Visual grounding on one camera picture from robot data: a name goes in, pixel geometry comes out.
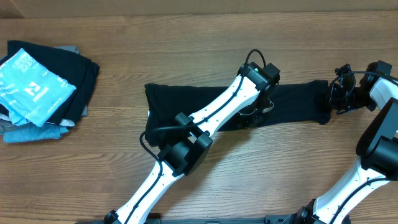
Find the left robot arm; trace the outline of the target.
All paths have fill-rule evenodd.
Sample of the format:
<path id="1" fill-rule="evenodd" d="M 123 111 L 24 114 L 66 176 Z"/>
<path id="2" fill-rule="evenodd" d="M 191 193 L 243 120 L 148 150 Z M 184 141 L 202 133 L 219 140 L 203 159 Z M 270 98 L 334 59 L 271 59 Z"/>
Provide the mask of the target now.
<path id="1" fill-rule="evenodd" d="M 280 71 L 273 64 L 245 63 L 210 104 L 189 116 L 179 113 L 170 127 L 154 129 L 161 139 L 152 171 L 127 203 L 104 217 L 104 223 L 144 223 L 168 188 L 203 162 L 213 144 L 212 135 L 227 121 L 236 118 L 238 128 L 262 121 L 274 106 L 269 95 L 279 80 Z"/>

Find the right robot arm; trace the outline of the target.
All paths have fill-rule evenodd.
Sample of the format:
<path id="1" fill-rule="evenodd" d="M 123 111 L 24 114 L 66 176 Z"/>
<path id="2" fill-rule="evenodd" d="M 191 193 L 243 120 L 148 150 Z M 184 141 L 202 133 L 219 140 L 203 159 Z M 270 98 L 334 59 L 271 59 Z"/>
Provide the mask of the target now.
<path id="1" fill-rule="evenodd" d="M 356 81 L 346 64 L 335 70 L 326 96 L 337 114 L 366 107 L 379 113 L 356 145 L 352 167 L 325 194 L 310 201 L 284 223 L 349 223 L 349 213 L 377 188 L 397 180 L 397 78 L 392 65 L 372 62 Z"/>

